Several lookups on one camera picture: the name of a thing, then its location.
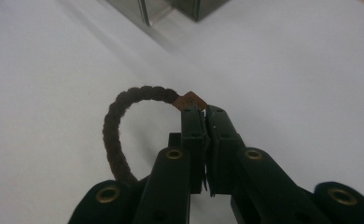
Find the rope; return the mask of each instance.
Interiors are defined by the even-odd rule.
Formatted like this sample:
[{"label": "rope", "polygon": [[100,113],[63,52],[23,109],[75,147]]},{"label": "rope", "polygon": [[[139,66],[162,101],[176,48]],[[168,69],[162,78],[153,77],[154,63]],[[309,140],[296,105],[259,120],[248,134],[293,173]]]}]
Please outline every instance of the rope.
[{"label": "rope", "polygon": [[105,116],[103,135],[107,160],[116,180],[124,181],[129,185],[137,182],[126,161],[126,157],[121,151],[119,139],[120,120],[126,110],[132,104],[143,100],[163,101],[167,104],[172,104],[178,97],[179,95],[170,89],[144,86],[141,88],[130,88],[120,93],[116,101],[109,106],[109,111]]}]

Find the brass rivet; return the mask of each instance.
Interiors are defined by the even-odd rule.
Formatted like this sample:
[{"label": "brass rivet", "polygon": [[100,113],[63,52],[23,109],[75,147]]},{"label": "brass rivet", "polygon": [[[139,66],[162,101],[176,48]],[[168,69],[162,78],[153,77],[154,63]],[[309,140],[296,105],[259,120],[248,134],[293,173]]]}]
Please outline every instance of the brass rivet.
[{"label": "brass rivet", "polygon": [[183,152],[181,150],[178,150],[178,149],[172,149],[172,150],[169,150],[165,153],[165,156],[168,158],[168,159],[171,159],[171,160],[177,160],[177,159],[180,159],[182,158],[183,156]]},{"label": "brass rivet", "polygon": [[120,189],[118,186],[110,185],[97,192],[96,199],[99,203],[111,203],[120,196]]},{"label": "brass rivet", "polygon": [[344,205],[357,204],[357,198],[344,189],[328,189],[328,195],[336,202]]},{"label": "brass rivet", "polygon": [[251,160],[255,160],[255,161],[258,161],[258,160],[262,160],[263,159],[263,155],[261,155],[261,153],[259,151],[256,151],[256,150],[253,150],[253,149],[250,149],[248,150],[245,155],[251,159]]}]

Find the brown rope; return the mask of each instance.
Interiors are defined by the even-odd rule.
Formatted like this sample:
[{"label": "brown rope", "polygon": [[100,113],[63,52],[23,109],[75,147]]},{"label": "brown rope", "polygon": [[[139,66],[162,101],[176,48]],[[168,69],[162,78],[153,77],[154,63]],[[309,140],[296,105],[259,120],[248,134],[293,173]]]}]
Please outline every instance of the brown rope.
[{"label": "brown rope", "polygon": [[109,112],[105,116],[103,135],[106,156],[116,180],[124,181],[129,185],[137,182],[126,161],[126,157],[121,151],[121,143],[119,140],[120,120],[126,110],[132,104],[143,100],[163,101],[167,104],[172,104],[178,97],[179,95],[170,89],[144,86],[141,88],[130,88],[120,93],[116,101],[109,106]]}]

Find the brown tape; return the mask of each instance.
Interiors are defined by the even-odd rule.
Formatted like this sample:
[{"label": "brown tape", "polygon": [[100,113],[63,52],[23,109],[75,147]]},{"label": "brown tape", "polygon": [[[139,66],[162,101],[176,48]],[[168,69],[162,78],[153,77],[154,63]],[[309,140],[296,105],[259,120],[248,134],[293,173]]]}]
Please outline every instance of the brown tape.
[{"label": "brown tape", "polygon": [[173,102],[173,106],[175,106],[180,111],[193,105],[197,105],[200,110],[207,108],[207,103],[192,91],[186,93],[184,96],[179,96]]}]

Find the white surface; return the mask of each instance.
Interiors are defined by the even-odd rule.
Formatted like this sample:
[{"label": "white surface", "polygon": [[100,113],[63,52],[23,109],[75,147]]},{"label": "white surface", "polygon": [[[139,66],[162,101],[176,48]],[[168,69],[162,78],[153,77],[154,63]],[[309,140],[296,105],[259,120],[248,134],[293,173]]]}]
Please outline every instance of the white surface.
[{"label": "white surface", "polygon": [[[146,35],[104,1],[0,0],[0,223],[66,223],[112,178],[108,105],[144,84],[226,109],[303,188],[334,180],[364,195],[362,3],[231,0],[200,23],[173,12]],[[179,128],[168,105],[127,113],[138,177]],[[196,198],[190,223],[234,221],[228,198]]]}]

